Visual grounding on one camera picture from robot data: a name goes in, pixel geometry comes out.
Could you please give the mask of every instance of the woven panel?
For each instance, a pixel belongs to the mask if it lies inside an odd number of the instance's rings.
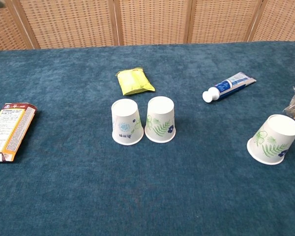
[[[124,45],[183,43],[187,7],[188,0],[119,0]]]
[[[253,41],[295,41],[295,0],[268,0]]]
[[[198,0],[191,43],[244,41],[257,0]]]
[[[111,46],[106,0],[21,0],[41,48]]]
[[[0,8],[0,50],[26,49],[13,18],[7,8]]]

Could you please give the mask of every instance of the toothpaste tube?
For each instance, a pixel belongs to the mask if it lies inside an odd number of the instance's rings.
[[[256,82],[255,79],[239,72],[215,86],[210,87],[207,91],[203,92],[202,98],[205,102],[209,103],[212,100],[218,100],[226,97],[254,82]]]

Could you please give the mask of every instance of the white paper cup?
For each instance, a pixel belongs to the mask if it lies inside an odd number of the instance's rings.
[[[176,134],[174,102],[168,97],[154,97],[147,105],[146,136],[153,142],[166,143]]]
[[[122,145],[133,145],[141,140],[144,131],[138,105],[131,99],[120,99],[112,105],[113,139]]]
[[[276,165],[284,156],[295,139],[295,120],[284,115],[271,115],[249,139],[247,149],[257,161]]]

